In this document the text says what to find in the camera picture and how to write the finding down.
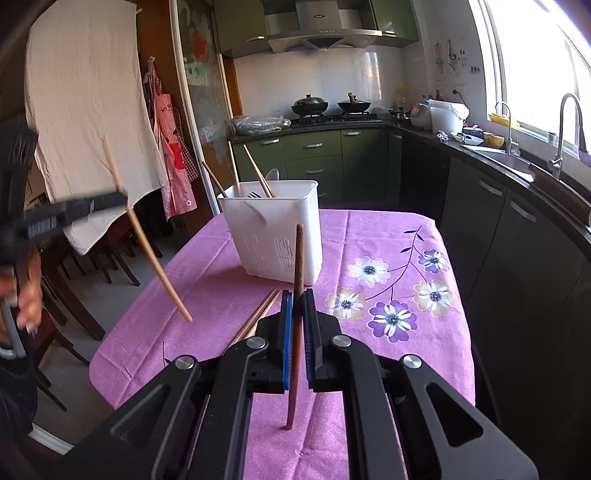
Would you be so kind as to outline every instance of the red checkered apron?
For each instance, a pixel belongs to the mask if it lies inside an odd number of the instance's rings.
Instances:
[[[168,175],[168,186],[162,188],[162,197],[164,213],[169,219],[197,208],[190,177],[194,180],[198,175],[195,175],[197,171],[195,161],[183,141],[180,122],[177,126],[177,119],[180,120],[180,116],[174,111],[170,95],[162,92],[162,83],[156,75],[154,60],[154,57],[150,57],[146,78],[152,94],[154,136]],[[189,175],[188,165],[192,166],[191,175]]]

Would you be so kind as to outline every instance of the rice cooker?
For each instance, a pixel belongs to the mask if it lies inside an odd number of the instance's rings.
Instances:
[[[431,107],[427,102],[419,102],[414,106],[410,122],[417,128],[431,130]]]

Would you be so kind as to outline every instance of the floor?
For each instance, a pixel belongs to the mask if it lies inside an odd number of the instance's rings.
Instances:
[[[160,259],[161,265],[165,266],[187,240],[186,236],[180,233],[158,238],[156,244],[163,253]],[[141,283],[139,287],[134,287],[121,269],[118,271],[109,269],[113,279],[113,283],[109,285],[102,274],[94,270],[88,259],[81,260],[87,272],[86,276],[82,275],[70,259],[65,263],[72,278],[69,281],[70,287],[107,333],[155,276],[148,258],[141,249],[135,247],[134,250],[135,258],[125,253],[122,255]],[[107,265],[108,262],[103,259],[103,264]],[[56,326],[74,343],[76,350],[87,359],[92,359],[100,342],[91,339],[73,319],[70,319],[65,327],[57,324]],[[56,342],[47,351],[40,368],[51,381],[50,390],[68,411],[63,412],[43,392],[39,391],[35,424],[61,440],[75,445],[113,411],[90,383],[88,368]]]

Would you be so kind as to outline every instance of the purple flower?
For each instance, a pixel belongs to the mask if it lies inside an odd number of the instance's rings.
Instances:
[[[437,273],[440,270],[446,272],[449,268],[446,258],[435,249],[425,250],[422,255],[418,256],[418,262],[425,265],[425,272]]]
[[[408,340],[408,331],[417,329],[417,316],[408,311],[408,305],[392,300],[390,304],[379,301],[375,307],[369,309],[374,319],[368,327],[374,331],[374,337],[388,337],[390,343]]]

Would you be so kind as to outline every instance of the yellow bowl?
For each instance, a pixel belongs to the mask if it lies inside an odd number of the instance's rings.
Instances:
[[[493,135],[490,133],[484,133],[484,141],[486,142],[489,147],[492,148],[501,148],[503,143],[505,143],[505,139],[500,137],[499,135]]]
[[[495,115],[494,113],[489,113],[488,119],[491,122],[494,122],[496,124],[505,125],[506,127],[509,126],[509,119],[505,116],[500,116],[500,115]],[[511,122],[511,128],[518,128],[518,127],[519,127],[519,122],[516,122],[515,120],[513,120]]]

